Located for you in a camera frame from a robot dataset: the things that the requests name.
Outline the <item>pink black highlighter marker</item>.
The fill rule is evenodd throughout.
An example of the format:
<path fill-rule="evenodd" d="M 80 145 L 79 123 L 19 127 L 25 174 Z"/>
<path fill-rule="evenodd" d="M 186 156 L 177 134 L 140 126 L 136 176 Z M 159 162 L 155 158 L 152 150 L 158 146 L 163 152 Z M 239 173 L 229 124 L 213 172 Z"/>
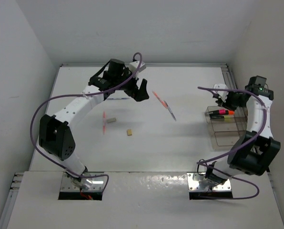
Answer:
<path fill-rule="evenodd" d="M 224 115 L 224 114 L 226 114 L 226 110 L 224 109 L 214 110 L 209 112 L 209 115 Z"/>

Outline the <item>yellow black highlighter marker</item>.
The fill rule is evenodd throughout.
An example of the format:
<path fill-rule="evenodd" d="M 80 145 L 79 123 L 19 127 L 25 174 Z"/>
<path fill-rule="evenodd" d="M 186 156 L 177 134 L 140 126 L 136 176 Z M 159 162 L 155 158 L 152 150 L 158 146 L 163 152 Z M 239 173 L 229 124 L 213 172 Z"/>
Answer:
<path fill-rule="evenodd" d="M 217 120 L 217 119 L 230 119 L 232 116 L 227 116 L 227 115 L 211 115 L 210 119 L 211 120 Z"/>

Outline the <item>tan eraser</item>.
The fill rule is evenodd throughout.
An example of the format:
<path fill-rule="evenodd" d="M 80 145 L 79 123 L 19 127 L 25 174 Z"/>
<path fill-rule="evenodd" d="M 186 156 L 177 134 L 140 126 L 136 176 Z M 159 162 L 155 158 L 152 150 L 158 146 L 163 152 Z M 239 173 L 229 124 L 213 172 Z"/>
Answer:
<path fill-rule="evenodd" d="M 131 136 L 132 135 L 132 130 L 131 129 L 128 129 L 127 130 L 127 136 Z"/>

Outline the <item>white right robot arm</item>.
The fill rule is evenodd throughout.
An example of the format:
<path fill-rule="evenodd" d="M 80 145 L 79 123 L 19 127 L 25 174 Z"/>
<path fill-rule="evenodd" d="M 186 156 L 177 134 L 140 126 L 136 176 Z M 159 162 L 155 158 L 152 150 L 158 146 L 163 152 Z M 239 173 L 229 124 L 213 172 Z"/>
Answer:
<path fill-rule="evenodd" d="M 212 185 L 223 185 L 240 174 L 261 176 L 281 148 L 271 131 L 274 92 L 266 87 L 266 78 L 251 77 L 243 90 L 231 90 L 225 84 L 206 90 L 213 94 L 220 107 L 229 111 L 246 108 L 247 126 L 229 152 L 198 162 L 206 167 L 205 180 Z"/>

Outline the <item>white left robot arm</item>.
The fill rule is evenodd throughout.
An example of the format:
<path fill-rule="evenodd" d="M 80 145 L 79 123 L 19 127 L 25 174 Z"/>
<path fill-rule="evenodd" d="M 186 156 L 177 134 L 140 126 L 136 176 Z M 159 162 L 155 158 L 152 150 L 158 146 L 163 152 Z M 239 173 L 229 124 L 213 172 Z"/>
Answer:
<path fill-rule="evenodd" d="M 137 102 L 149 99 L 147 80 L 143 79 L 141 85 L 137 85 L 138 74 L 145 68 L 145 63 L 136 59 L 128 66 L 121 60 L 110 59 L 73 101 L 55 114 L 41 118 L 39 146 L 54 156 L 74 179 L 80 181 L 87 174 L 87 167 L 75 153 L 73 129 L 95 106 L 116 91 L 124 91 Z"/>

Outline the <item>orange double-ended pen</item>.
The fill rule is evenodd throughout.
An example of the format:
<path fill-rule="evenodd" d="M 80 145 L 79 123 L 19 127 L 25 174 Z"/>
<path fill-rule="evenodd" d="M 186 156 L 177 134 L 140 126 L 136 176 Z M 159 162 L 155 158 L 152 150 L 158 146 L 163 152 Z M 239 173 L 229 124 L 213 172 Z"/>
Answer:
<path fill-rule="evenodd" d="M 155 91 L 152 91 L 152 93 L 165 108 L 168 107 L 166 102 L 164 100 L 162 100 Z"/>

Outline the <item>clear plastic organizer tray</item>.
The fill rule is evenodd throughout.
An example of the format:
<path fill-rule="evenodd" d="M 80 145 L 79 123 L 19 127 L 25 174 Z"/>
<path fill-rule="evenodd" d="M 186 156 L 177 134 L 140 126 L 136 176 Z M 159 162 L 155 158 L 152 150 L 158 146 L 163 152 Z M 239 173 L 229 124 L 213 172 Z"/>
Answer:
<path fill-rule="evenodd" d="M 209 112 L 220 109 L 226 110 L 218 106 L 209 106 L 206 108 L 204 116 L 213 150 L 226 151 L 230 150 L 240 137 L 244 135 L 247 126 L 247 117 L 245 109 L 237 108 L 234 115 L 224 114 L 232 116 L 230 119 L 211 120 Z"/>

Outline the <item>blue ballpoint pen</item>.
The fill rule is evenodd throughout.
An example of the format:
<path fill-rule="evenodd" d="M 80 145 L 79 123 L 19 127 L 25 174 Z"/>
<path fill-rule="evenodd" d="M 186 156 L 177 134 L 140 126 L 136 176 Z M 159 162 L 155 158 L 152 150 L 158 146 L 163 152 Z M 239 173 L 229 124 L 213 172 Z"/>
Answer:
<path fill-rule="evenodd" d="M 107 100 L 128 100 L 129 97 L 120 97 L 120 98 L 107 98 Z"/>

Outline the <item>purple double-ended pen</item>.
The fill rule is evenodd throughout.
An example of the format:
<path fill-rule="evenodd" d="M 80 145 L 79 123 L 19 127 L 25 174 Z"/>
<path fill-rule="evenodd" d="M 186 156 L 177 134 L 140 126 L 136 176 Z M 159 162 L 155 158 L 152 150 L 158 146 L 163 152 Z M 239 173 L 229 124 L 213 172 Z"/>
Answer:
<path fill-rule="evenodd" d="M 175 115 L 173 114 L 173 112 L 170 108 L 170 106 L 167 106 L 167 109 L 168 109 L 169 113 L 171 114 L 172 118 L 174 119 L 174 121 L 177 121 Z"/>

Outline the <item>grey white eraser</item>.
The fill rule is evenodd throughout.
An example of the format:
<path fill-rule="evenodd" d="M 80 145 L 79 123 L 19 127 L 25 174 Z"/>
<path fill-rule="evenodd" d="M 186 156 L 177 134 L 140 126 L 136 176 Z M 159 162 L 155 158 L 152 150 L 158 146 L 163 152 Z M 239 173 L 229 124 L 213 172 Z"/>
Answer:
<path fill-rule="evenodd" d="M 116 122 L 116 121 L 117 121 L 117 119 L 115 117 L 106 119 L 106 123 L 113 123 L 113 122 Z"/>

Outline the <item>pink double-ended pen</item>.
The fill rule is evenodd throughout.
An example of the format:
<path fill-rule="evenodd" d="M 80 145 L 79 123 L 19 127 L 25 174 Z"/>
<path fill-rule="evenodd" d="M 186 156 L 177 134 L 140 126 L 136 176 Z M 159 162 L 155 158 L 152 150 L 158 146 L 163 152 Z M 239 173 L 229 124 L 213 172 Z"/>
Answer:
<path fill-rule="evenodd" d="M 102 114 L 102 134 L 105 135 L 106 133 L 106 112 L 103 111 Z"/>

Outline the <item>aluminium frame rail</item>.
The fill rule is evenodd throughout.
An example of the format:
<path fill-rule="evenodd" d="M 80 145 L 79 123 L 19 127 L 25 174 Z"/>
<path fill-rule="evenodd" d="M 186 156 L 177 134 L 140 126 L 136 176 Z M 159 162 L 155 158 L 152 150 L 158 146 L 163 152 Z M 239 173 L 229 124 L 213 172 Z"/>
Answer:
<path fill-rule="evenodd" d="M 63 63 L 60 67 L 103 67 L 103 63 Z M 227 68 L 226 63 L 147 63 L 147 67 L 219 67 Z"/>

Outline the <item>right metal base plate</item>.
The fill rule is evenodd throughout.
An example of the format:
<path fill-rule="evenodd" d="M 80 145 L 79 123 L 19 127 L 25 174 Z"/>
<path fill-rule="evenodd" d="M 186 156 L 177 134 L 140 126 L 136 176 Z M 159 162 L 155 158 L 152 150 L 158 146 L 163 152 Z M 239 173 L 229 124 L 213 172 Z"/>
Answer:
<path fill-rule="evenodd" d="M 187 173 L 188 188 L 190 192 L 231 192 L 231 182 L 228 179 L 224 184 L 215 184 L 205 178 L 205 173 L 199 175 L 197 172 Z"/>

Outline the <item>metal base plate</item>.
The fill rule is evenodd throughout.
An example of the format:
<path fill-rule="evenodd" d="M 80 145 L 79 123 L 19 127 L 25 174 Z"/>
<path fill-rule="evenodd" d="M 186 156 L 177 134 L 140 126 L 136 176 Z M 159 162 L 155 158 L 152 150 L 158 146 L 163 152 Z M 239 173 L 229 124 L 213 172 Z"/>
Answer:
<path fill-rule="evenodd" d="M 231 192 L 231 182 L 228 179 L 224 184 L 215 184 L 205 178 L 205 173 L 199 175 L 197 172 L 187 173 L 188 188 L 190 192 Z"/>
<path fill-rule="evenodd" d="M 61 179 L 61 192 L 95 192 L 102 191 L 104 188 L 104 177 L 96 178 L 73 178 L 66 172 L 63 173 Z"/>

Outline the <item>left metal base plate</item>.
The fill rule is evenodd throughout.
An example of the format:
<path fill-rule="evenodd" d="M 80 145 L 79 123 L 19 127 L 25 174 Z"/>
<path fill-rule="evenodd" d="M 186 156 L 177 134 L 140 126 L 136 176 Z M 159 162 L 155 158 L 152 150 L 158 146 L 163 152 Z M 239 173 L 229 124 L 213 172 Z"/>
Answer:
<path fill-rule="evenodd" d="M 102 191 L 104 188 L 104 177 L 96 178 L 73 178 L 66 172 L 63 173 L 61 179 L 61 192 L 95 192 Z"/>

